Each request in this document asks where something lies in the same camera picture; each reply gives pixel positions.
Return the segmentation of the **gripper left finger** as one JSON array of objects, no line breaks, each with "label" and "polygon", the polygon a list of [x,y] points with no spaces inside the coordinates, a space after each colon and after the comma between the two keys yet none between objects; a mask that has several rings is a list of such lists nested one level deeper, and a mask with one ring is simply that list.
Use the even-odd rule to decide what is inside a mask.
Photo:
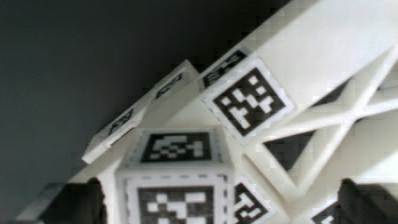
[{"label": "gripper left finger", "polygon": [[11,224],[107,224],[102,183],[52,183]]}]

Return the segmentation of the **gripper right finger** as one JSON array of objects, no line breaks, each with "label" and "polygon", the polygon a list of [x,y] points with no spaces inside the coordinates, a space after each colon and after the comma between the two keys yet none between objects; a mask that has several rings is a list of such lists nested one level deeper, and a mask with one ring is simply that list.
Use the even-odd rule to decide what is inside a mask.
[{"label": "gripper right finger", "polygon": [[398,224],[398,198],[381,184],[342,180],[335,218],[338,224]]}]

